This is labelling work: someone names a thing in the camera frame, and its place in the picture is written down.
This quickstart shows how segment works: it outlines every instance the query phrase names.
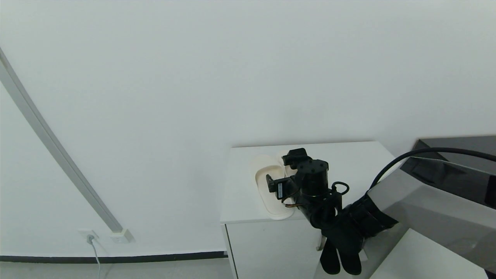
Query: white power cord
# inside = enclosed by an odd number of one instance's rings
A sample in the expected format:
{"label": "white power cord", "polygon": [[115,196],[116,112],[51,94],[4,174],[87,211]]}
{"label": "white power cord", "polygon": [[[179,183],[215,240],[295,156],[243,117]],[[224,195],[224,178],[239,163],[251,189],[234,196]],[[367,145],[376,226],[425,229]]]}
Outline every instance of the white power cord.
{"label": "white power cord", "polygon": [[98,255],[96,254],[95,245],[93,245],[93,239],[95,239],[95,237],[91,234],[88,234],[88,236],[86,236],[86,242],[88,242],[88,244],[90,244],[91,247],[93,247],[93,251],[95,251],[95,258],[96,258],[96,262],[98,263],[98,277],[97,277],[97,279],[100,279],[100,260],[98,259]]}

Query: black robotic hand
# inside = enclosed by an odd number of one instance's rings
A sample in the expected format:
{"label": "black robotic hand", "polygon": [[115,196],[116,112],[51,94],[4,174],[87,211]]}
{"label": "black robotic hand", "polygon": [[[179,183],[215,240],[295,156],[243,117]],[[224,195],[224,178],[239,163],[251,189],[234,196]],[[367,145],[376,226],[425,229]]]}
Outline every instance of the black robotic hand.
{"label": "black robotic hand", "polygon": [[[365,240],[393,227],[397,221],[379,211],[367,195],[343,209],[342,195],[349,191],[349,186],[334,182],[329,188],[328,163],[313,160],[304,148],[291,150],[282,158],[284,165],[297,172],[277,180],[267,175],[269,191],[276,192],[281,202],[291,198],[294,203],[286,206],[298,207],[310,224],[327,237],[320,256],[324,271],[338,274],[343,266],[347,273],[359,275],[362,272],[359,252]],[[337,185],[345,186],[346,190],[338,192]]]}

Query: robotic arm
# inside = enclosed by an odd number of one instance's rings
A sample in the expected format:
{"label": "robotic arm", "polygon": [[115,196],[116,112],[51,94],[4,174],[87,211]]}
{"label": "robotic arm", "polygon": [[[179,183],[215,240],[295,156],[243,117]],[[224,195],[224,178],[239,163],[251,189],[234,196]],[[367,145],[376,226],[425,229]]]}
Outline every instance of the robotic arm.
{"label": "robotic arm", "polygon": [[[312,159],[300,148],[283,156],[296,174],[277,180],[267,175],[267,184],[282,202],[291,198],[294,203],[286,206],[298,207],[327,237],[320,262],[328,274],[338,274],[342,266],[359,275],[359,252],[366,240],[398,222],[496,273],[496,176],[442,159],[412,157],[428,152],[496,162],[496,156],[464,149],[414,150],[389,163],[363,197],[343,208],[341,198],[349,186],[334,182],[329,188],[327,162]],[[409,159],[394,170],[405,158]],[[337,191],[337,185],[346,190]]]}

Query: white wall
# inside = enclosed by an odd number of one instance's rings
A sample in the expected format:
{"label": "white wall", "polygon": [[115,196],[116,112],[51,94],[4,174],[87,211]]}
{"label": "white wall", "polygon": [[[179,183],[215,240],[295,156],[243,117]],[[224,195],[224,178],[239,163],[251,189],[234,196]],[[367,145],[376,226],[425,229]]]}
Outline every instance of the white wall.
{"label": "white wall", "polygon": [[1,4],[1,47],[137,240],[109,242],[4,94],[4,255],[91,256],[80,227],[112,256],[224,250],[231,146],[375,139],[399,154],[496,133],[496,1]]}

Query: floor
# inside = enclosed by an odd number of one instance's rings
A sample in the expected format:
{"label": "floor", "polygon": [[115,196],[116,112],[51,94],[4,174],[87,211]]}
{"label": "floor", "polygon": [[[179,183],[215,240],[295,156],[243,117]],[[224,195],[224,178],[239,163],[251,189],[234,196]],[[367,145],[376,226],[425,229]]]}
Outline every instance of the floor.
{"label": "floor", "polygon": [[[1,279],[96,279],[95,264],[0,263]],[[100,279],[233,279],[228,259],[102,265]]]}

